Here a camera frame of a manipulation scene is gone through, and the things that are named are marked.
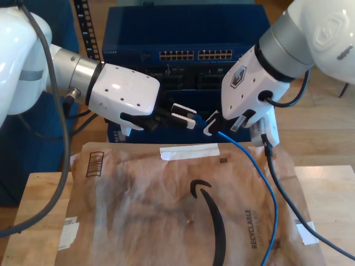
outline wooden table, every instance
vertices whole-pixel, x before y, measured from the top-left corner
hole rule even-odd
[[[15,224],[35,215],[48,203],[59,178],[60,173],[30,174]],[[28,230],[10,237],[2,266],[54,265],[72,187],[72,173],[69,173],[65,189],[51,212]]]
[[[355,174],[351,166],[296,167],[315,228],[334,244],[355,254]],[[59,173],[31,174],[16,223],[37,213],[52,196]],[[10,237],[3,266],[54,265],[72,189],[72,177],[55,208],[41,222]],[[328,266],[355,263],[321,243]]]

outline white tape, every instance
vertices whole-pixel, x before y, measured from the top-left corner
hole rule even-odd
[[[217,156],[220,154],[218,144],[203,144],[160,148],[160,157],[165,161]]]
[[[80,153],[75,154],[75,155],[72,155],[72,156],[70,157],[70,168],[73,167],[73,163],[78,159],[79,155],[80,155]]]
[[[313,222],[308,222],[307,223],[313,230],[315,229],[315,225]],[[316,244],[319,243],[318,238],[314,237],[304,226],[303,224],[297,224],[297,229],[302,237],[303,243],[305,245],[311,245],[311,244]]]
[[[76,223],[76,221],[77,217],[70,217],[65,219],[62,235],[60,236],[58,250],[69,248],[70,245],[74,242],[79,229],[79,223]]]

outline silver metal joint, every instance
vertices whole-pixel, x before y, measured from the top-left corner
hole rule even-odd
[[[80,92],[75,100],[85,104],[91,79],[99,63],[62,48],[53,58],[53,64],[60,95],[65,97],[71,88],[75,88]]]
[[[288,11],[259,40],[262,55],[278,72],[301,77],[314,64],[307,40]]]
[[[69,93],[67,94],[67,96],[71,96],[73,97],[75,100],[81,95],[80,90],[78,90],[77,88],[70,88],[69,89]]]

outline black cable on floor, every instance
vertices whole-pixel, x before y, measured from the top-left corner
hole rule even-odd
[[[23,125],[25,126],[25,128],[32,132],[33,134],[36,135],[36,137],[42,139],[42,140],[48,140],[48,141],[60,141],[63,140],[63,136],[58,136],[58,137],[46,137],[43,136],[41,133],[38,133],[37,131],[35,131],[35,129],[33,129],[29,123],[27,123],[27,121],[23,118],[22,115],[17,115],[18,118],[20,119],[20,121],[23,123]],[[98,117],[98,114],[93,114],[91,117],[89,117],[85,122],[83,122],[77,129],[75,129],[74,131],[72,131],[70,133],[70,137],[75,136],[76,134],[80,133],[87,125],[90,124],[91,121],[93,121],[96,117]]]
[[[279,108],[286,108],[286,107],[290,107],[292,105],[295,105],[296,103],[298,103],[298,101],[302,98],[302,96],[304,95],[305,91],[306,91],[306,87],[308,85],[308,82],[310,80],[310,71],[307,70],[306,73],[305,73],[305,78],[303,79],[303,83],[302,83],[302,86],[301,86],[301,89],[300,89],[300,92],[297,94],[297,96],[290,102],[288,103],[278,103],[276,101],[273,101],[271,100],[270,98],[265,98],[265,100],[275,106],[275,107],[279,107]]]
[[[76,114],[76,115],[69,115],[69,116],[67,117],[67,119],[77,119],[77,118],[79,118],[79,117],[86,116],[86,115],[88,115],[88,114],[90,114],[90,113],[91,113],[90,110],[86,110],[85,112],[81,112],[81,113]]]
[[[268,144],[268,142],[264,141],[264,148],[265,148],[265,155],[267,157],[267,164],[270,170],[270,174],[272,176],[272,179],[278,189],[278,191],[280,192],[280,194],[283,196],[283,198],[285,199],[285,201],[287,202],[287,204],[291,207],[291,209],[293,210],[293,212],[295,213],[295,215],[297,216],[297,218],[300,220],[300,222],[303,224],[303,226],[316,238],[318,238],[320,241],[322,241],[324,244],[327,244],[328,246],[330,246],[331,248],[335,249],[337,252],[343,254],[344,256],[348,257],[349,259],[355,260],[355,257],[349,253],[347,253],[346,251],[344,251],[343,249],[337,247],[336,245],[334,245],[332,242],[330,242],[329,240],[325,239],[324,237],[322,237],[320,234],[318,234],[316,231],[314,231],[306,222],[306,220],[302,217],[302,215],[300,214],[300,212],[298,211],[298,209],[296,208],[296,206],[293,204],[292,200],[289,198],[289,196],[286,194],[285,190],[283,190],[283,187],[281,186],[275,169],[273,167],[273,163],[272,163],[272,150],[271,150],[271,145]]]
[[[47,61],[47,65],[48,65],[50,85],[51,85],[52,91],[53,91],[54,104],[55,104],[55,107],[58,111],[59,122],[60,122],[60,125],[62,127],[62,132],[63,132],[63,142],[64,142],[63,169],[62,169],[62,174],[60,175],[57,189],[53,193],[53,196],[51,197],[51,199],[49,200],[47,205],[44,206],[44,208],[40,212],[38,212],[36,215],[31,217],[30,219],[25,220],[22,223],[15,224],[14,226],[11,226],[9,228],[0,230],[0,237],[7,237],[7,236],[10,236],[11,234],[20,233],[21,231],[23,231],[23,230],[31,227],[32,225],[36,224],[37,222],[39,222],[53,209],[53,207],[57,204],[57,202],[60,198],[60,195],[62,194],[62,192],[64,190],[65,183],[66,183],[67,177],[68,177],[69,160],[70,160],[70,138],[69,138],[69,132],[68,132],[68,128],[67,128],[67,121],[64,116],[62,103],[60,102],[60,95],[59,95],[59,91],[58,91],[57,80],[55,78],[54,65],[53,65],[53,61],[52,61],[52,56],[50,54],[49,45],[47,43],[47,40],[46,40],[42,30],[40,29],[38,23],[33,18],[32,14],[28,11],[28,9],[22,4],[19,4],[18,8],[20,10],[22,10],[22,12],[27,17],[29,23],[31,24],[32,28],[34,29],[36,35],[38,36],[38,38],[43,46],[45,59]]]

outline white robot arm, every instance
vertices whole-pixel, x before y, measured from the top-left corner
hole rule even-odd
[[[232,131],[251,127],[256,141],[261,119],[273,146],[278,144],[273,106],[290,82],[314,63],[327,75],[355,83],[355,2],[352,0],[295,0],[287,11],[230,69],[222,81],[222,114],[208,119],[205,134],[215,134],[223,121]]]
[[[352,0],[295,0],[279,20],[230,69],[222,81],[222,113],[208,120],[205,134],[217,133],[225,124],[232,131],[251,127],[258,146],[260,130],[277,145],[273,106],[290,82],[314,63],[326,74],[355,83],[353,33],[355,2]],[[48,43],[52,34],[46,22],[35,16]],[[7,114],[19,114],[37,101],[49,84],[43,48],[24,14],[16,7],[0,9],[0,125]],[[95,113],[121,125],[123,133],[142,130],[155,117],[159,82],[120,66],[83,58],[50,46],[59,90],[89,106]],[[195,111],[174,104],[167,112],[179,126],[194,128]]]
[[[34,15],[48,43],[48,24]],[[50,79],[43,47],[26,16],[17,7],[0,8],[0,126],[6,115],[30,109],[40,94],[50,91]],[[196,112],[171,103],[168,110],[156,105],[159,82],[145,74],[121,66],[102,65],[56,45],[50,45],[57,86],[62,96],[86,104],[104,118],[130,130],[152,129],[164,122],[193,129],[187,114]]]

